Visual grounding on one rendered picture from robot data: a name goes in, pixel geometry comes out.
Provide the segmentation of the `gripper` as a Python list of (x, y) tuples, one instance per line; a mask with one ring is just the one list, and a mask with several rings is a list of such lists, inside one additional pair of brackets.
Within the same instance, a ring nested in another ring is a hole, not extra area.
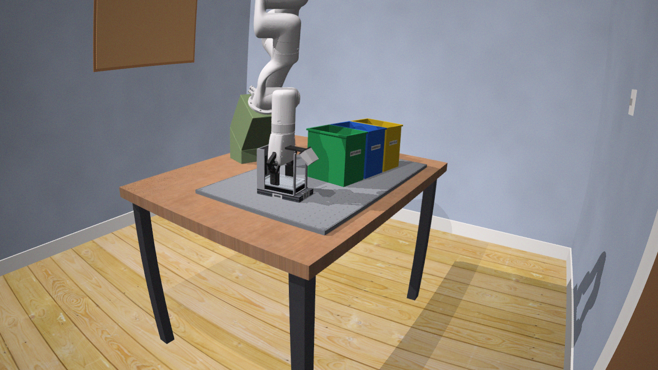
[[(293, 135), (292, 135), (293, 134)], [(270, 134), (268, 146), (268, 161), (266, 165), (270, 172), (270, 184), (280, 185), (280, 167), (286, 165), (286, 176), (293, 177), (293, 161), (294, 153), (296, 151), (286, 150), (287, 146), (295, 145), (295, 132), (294, 133), (272, 133)], [(296, 152), (297, 154), (298, 152)], [(278, 162), (278, 163), (277, 163)], [(273, 163), (273, 164), (272, 164)], [(277, 166), (277, 169), (273, 166)]]

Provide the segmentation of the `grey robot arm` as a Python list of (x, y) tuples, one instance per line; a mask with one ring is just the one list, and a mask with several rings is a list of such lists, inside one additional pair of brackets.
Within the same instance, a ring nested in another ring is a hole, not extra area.
[[(272, 133), (295, 131), (300, 93), (295, 87), (282, 86), (290, 68), (299, 59), (299, 9), (306, 2), (308, 0), (255, 0), (254, 34), (262, 38), (262, 45), (272, 60), (262, 69), (257, 88), (250, 86), (248, 104), (254, 112), (272, 114)], [(272, 10), (266, 13), (266, 9)], [(300, 152), (307, 166), (319, 159), (311, 146), (290, 145), (285, 149)]]

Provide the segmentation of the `green bin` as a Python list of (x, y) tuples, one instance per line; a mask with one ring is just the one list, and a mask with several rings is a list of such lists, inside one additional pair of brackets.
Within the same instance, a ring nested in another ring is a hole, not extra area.
[(306, 130), (307, 148), (311, 146), (319, 157), (308, 166), (307, 177), (340, 187), (363, 180), (368, 132), (335, 125), (322, 125)]

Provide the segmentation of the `yellow open-top bin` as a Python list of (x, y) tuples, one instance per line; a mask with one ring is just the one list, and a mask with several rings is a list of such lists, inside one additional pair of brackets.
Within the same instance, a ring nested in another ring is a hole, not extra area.
[(350, 120), (350, 121), (363, 123), (363, 124), (367, 123), (369, 125), (375, 125), (375, 126), (387, 128), (385, 130), (385, 150), (383, 151), (382, 171), (385, 172), (395, 167), (398, 167), (399, 151), (401, 144), (401, 127), (404, 125), (385, 122), (382, 120), (374, 120), (374, 119), (360, 119), (360, 120)]

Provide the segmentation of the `blue open bin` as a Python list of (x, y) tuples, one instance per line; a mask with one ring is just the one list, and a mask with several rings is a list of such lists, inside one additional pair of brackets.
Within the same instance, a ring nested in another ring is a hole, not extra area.
[(368, 132), (368, 134), (366, 134), (365, 141), (365, 162), (363, 178), (366, 179), (374, 175), (378, 175), (382, 172), (383, 151), (385, 150), (385, 130), (387, 130), (387, 128), (352, 121), (330, 125)]

